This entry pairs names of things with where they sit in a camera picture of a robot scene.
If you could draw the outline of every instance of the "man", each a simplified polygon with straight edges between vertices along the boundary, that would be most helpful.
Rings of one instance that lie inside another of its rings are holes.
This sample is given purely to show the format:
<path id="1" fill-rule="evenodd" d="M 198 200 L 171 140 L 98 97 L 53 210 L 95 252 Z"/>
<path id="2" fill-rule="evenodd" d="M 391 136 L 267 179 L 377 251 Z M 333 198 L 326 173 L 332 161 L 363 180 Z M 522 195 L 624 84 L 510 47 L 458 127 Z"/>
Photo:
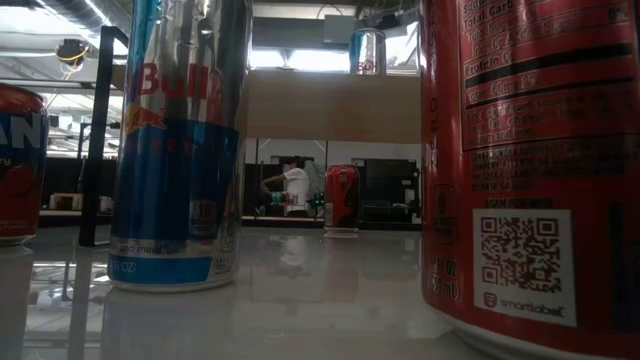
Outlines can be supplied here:
<path id="1" fill-rule="evenodd" d="M 301 157 L 294 156 L 287 161 L 289 171 L 282 175 L 273 176 L 264 180 L 260 184 L 260 189 L 266 194 L 271 195 L 271 191 L 267 187 L 272 183 L 284 183 L 285 191 L 285 216 L 288 217 L 308 217 L 307 200 L 309 199 L 309 175 L 302 170 L 304 162 Z"/>

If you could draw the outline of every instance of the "red can in background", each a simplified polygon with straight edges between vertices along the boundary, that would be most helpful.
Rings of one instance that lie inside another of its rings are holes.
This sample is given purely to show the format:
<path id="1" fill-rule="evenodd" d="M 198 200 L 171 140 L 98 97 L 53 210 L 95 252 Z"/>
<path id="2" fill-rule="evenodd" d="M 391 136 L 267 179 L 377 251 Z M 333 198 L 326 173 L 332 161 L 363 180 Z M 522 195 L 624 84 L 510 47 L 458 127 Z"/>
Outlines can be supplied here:
<path id="1" fill-rule="evenodd" d="M 330 233 L 358 230 L 360 173 L 353 165 L 329 167 L 324 189 L 324 226 Z"/>

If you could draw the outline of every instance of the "aluminum can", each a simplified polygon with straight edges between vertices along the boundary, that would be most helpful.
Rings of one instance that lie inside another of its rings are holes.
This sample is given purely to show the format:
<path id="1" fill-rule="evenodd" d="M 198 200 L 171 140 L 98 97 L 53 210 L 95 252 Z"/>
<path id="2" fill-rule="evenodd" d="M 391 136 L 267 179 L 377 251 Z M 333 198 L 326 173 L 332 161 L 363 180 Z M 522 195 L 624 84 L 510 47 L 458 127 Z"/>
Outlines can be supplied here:
<path id="1" fill-rule="evenodd" d="M 0 245 L 36 235 L 48 134 L 42 97 L 0 83 Z"/>
<path id="2" fill-rule="evenodd" d="M 190 291 L 233 279 L 251 2 L 134 4 L 109 276 Z"/>
<path id="3" fill-rule="evenodd" d="M 356 30 L 349 41 L 349 73 L 387 74 L 387 36 L 378 29 Z"/>
<path id="4" fill-rule="evenodd" d="M 635 0 L 423 0 L 426 302 L 500 358 L 638 359 Z"/>
<path id="5" fill-rule="evenodd" d="M 330 233 L 357 231 L 360 220 L 358 168 L 353 165 L 332 165 L 325 181 L 325 229 Z"/>

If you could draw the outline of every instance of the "nutrition facts label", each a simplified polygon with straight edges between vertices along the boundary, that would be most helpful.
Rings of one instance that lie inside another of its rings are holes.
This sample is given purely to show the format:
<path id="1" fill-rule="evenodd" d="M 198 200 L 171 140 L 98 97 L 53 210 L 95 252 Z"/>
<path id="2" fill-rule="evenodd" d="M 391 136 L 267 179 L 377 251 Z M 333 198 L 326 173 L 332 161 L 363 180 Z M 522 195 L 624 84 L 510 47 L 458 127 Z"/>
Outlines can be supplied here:
<path id="1" fill-rule="evenodd" d="M 464 150 L 639 132 L 631 0 L 459 4 Z"/>

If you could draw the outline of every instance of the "blue and silver can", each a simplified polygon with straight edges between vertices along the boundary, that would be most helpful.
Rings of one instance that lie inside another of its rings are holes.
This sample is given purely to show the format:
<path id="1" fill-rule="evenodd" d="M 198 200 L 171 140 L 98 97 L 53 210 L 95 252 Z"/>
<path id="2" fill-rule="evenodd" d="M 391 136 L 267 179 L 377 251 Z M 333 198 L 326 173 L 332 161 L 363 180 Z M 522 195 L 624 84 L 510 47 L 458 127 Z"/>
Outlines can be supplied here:
<path id="1" fill-rule="evenodd" d="M 191 291 L 233 280 L 250 0 L 134 2 L 109 277 Z"/>
<path id="2" fill-rule="evenodd" d="M 349 41 L 349 73 L 352 75 L 387 74 L 387 36 L 378 29 L 356 30 Z"/>

